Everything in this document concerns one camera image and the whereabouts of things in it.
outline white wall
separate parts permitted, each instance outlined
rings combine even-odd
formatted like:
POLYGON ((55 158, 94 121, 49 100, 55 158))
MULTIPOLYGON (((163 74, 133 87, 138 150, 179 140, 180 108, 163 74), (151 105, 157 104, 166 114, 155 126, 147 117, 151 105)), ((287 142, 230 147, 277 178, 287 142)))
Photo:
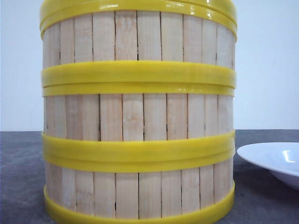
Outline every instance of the white wall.
POLYGON ((299 129, 299 1, 234 0, 235 128, 299 129))
MULTIPOLYGON (((1 1, 1 130, 43 128, 42 0, 1 1)), ((299 1, 234 0, 236 129, 299 129, 299 1)))
POLYGON ((1 131, 43 128, 42 0, 1 0, 1 131))

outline gray table surface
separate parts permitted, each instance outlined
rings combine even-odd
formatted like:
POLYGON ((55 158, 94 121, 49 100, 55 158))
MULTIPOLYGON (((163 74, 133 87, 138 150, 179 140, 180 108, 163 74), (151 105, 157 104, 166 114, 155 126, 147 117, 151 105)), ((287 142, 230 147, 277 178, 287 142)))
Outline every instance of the gray table surface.
MULTIPOLYGON (((44 209, 40 132, 1 133, 1 223, 54 224, 44 209)), ((299 130, 238 130, 236 148, 258 142, 299 142, 299 130)), ((238 155, 235 205, 218 224, 297 224, 299 191, 238 155)))

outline yellow rim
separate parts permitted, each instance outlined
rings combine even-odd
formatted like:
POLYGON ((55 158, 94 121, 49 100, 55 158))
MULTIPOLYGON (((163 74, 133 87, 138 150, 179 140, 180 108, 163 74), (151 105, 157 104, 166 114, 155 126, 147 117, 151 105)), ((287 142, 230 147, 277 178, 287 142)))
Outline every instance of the yellow rim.
POLYGON ((53 202, 44 187, 47 213, 59 224, 212 224, 223 218, 234 205, 235 184, 220 202, 199 211, 183 215, 153 219, 112 219, 94 217, 65 209, 53 202))
POLYGON ((140 173, 215 164, 235 154, 235 132, 186 140, 80 141, 42 134, 44 159, 93 172, 140 173))
POLYGON ((161 61, 72 63, 42 71, 44 96, 102 93, 233 95, 235 71, 221 66, 161 61))
POLYGON ((231 0, 45 0, 40 12, 41 36, 52 24, 77 15, 114 10, 143 10, 193 15, 219 23, 236 36, 236 10, 231 0))

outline cylindrical container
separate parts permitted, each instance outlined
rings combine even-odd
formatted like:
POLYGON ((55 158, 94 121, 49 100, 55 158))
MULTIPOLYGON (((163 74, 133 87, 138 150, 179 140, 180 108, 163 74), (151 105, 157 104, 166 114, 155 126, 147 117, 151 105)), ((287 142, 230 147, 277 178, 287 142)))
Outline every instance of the cylindrical container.
POLYGON ((45 0, 45 204, 58 223, 214 223, 233 205, 230 0, 45 0))

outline wooden slat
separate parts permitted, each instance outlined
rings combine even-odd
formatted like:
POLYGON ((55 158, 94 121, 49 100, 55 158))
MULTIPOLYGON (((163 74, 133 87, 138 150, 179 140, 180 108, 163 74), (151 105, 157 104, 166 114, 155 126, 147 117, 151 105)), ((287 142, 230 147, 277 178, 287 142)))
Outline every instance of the wooden slat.
MULTIPOLYGON (((161 60, 159 12, 137 12, 139 60, 161 60)), ((144 140, 166 140, 166 94, 144 94, 144 140)), ((161 217, 161 172, 139 174, 139 218, 161 217)))
MULTIPOLYGON (((217 25, 217 60, 219 66, 232 68, 233 34, 222 25, 217 25)), ((218 134, 228 132, 228 99, 230 96, 218 96, 218 134)), ((214 165, 214 202, 223 199, 230 191, 230 161, 226 160, 214 165)))
MULTIPOLYGON (((233 36, 232 38, 232 69, 235 70, 235 42, 236 39, 233 36)), ((233 131, 234 129, 234 98, 233 97, 228 97, 228 124, 227 124, 227 131, 233 131)), ((232 157, 229 161, 229 169, 230 169, 230 186, 229 189, 232 189, 233 187, 233 182, 234 182, 234 177, 233 177, 233 169, 234 169, 234 158, 232 157)))
MULTIPOLYGON (((203 20, 202 23, 202 62, 216 64, 217 23, 203 20)), ((217 95, 205 95, 205 136, 218 133, 217 95)), ((201 167, 200 172, 200 207, 214 203, 214 167, 201 167)))
MULTIPOLYGON (((202 19, 183 16, 184 62, 201 63, 202 19)), ((204 96, 188 94, 188 138, 205 134, 204 96)), ((182 212, 199 210, 199 168, 182 170, 182 212)))
MULTIPOLYGON (((114 12, 93 14, 93 59, 114 61, 114 12)), ((100 95, 100 140, 122 141, 121 94, 100 95)), ((115 217, 115 174, 94 173, 95 215, 115 217)))
POLYGON ((66 96, 66 137, 82 140, 82 96, 66 96))
MULTIPOLYGON (((183 61, 183 15, 161 12, 163 61, 183 61)), ((187 138, 187 95, 167 94, 167 139, 187 138)), ((162 217, 181 214, 181 171, 162 173, 162 217)))
MULTIPOLYGON (((75 18, 75 62, 93 61, 92 15, 75 18)), ((99 97, 83 95, 79 110, 82 111, 82 139, 98 140, 99 97)), ((77 211, 94 215, 93 172, 76 171, 77 211)))
MULTIPOLYGON (((50 66, 56 66, 60 64, 60 23, 56 23, 52 25, 50 28, 50 66)), ((51 110, 50 118, 48 120, 48 126, 50 127, 51 135, 55 137, 62 137, 64 135, 63 125, 59 122, 61 121, 61 109, 59 106, 61 105, 61 98, 58 96, 51 97, 50 105, 51 110)), ((51 178, 52 178, 52 199, 58 203, 62 203, 62 195, 61 195, 61 187, 62 187, 62 174, 61 167, 51 164, 51 178)))
MULTIPOLYGON (((115 59, 137 60, 136 11, 115 12, 115 59)), ((143 140, 142 94, 122 97, 123 141, 143 140)), ((138 219, 138 174, 116 174, 116 217, 138 219)))
MULTIPOLYGON (((50 30, 46 29, 43 36, 43 68, 48 68, 50 66, 50 30)), ((48 134, 48 97, 44 97, 44 125, 43 131, 48 134)), ((51 165, 45 161, 45 177, 46 177, 46 187, 50 198, 52 198, 52 178, 51 178, 51 165)))
MULTIPOLYGON (((75 52, 75 36, 74 36, 74 19, 64 20, 60 23, 60 63, 74 63, 74 52, 75 52)), ((66 122, 67 136, 70 138, 72 132, 78 132, 78 130, 71 129, 72 123, 76 117, 72 117, 67 110, 66 105, 70 104, 69 100, 72 98, 65 98, 65 114, 69 118, 69 122, 66 122)), ((62 168, 62 205, 72 211, 76 211, 76 179, 75 170, 62 168)))

